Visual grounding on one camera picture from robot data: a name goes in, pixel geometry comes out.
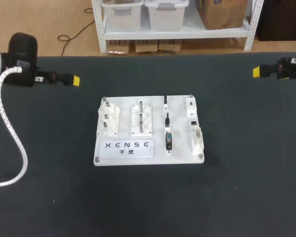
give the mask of metal shelf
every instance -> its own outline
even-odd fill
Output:
[[[102,18],[100,0],[92,0],[99,46],[106,53],[106,40],[162,40],[162,39],[205,39],[205,38],[240,38],[246,37],[244,50],[250,51],[264,0],[253,0],[251,22],[244,19],[242,27],[206,30],[197,10],[196,2],[190,0],[185,9],[183,29],[179,32],[155,32],[150,30],[148,9],[143,7],[142,28],[140,31],[112,31],[106,15]]]
[[[183,29],[178,32],[156,32],[150,30],[148,10],[142,11],[140,31],[111,31],[108,22],[104,22],[105,40],[162,40],[162,39],[204,39],[204,38],[239,38],[247,37],[249,23],[245,19],[242,27],[223,30],[206,30],[195,5],[185,9]]]

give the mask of white storage box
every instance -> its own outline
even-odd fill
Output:
[[[102,0],[112,31],[138,31],[144,0]]]
[[[188,0],[145,0],[152,31],[180,31]]]

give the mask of black cable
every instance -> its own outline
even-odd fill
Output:
[[[85,12],[85,13],[93,13],[93,9],[92,9],[92,8],[87,8],[87,9],[84,10],[84,12]],[[70,37],[67,36],[67,35],[60,35],[60,36],[57,37],[57,39],[58,39],[59,41],[65,41],[65,42],[66,42],[65,45],[64,45],[64,47],[63,47],[63,52],[61,53],[61,56],[64,56],[64,52],[65,52],[65,48],[67,47],[67,44],[68,44],[70,41],[74,40],[78,35],[80,35],[85,29],[87,29],[89,26],[91,26],[94,22],[95,22],[95,20],[92,21],[91,23],[89,23],[88,25],[86,25],[81,31],[79,31],[78,34],[76,34],[76,35],[75,35],[74,37],[72,37],[72,38],[70,38]]]

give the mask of white label plate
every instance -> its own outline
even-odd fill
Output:
[[[150,158],[153,153],[153,140],[111,140],[101,142],[99,158]]]

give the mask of black table surface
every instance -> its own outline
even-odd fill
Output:
[[[47,57],[80,87],[4,85],[29,157],[0,188],[0,237],[296,237],[296,80],[252,69],[294,53]],[[205,163],[95,167],[103,96],[196,97]],[[21,169],[0,118],[0,181]]]

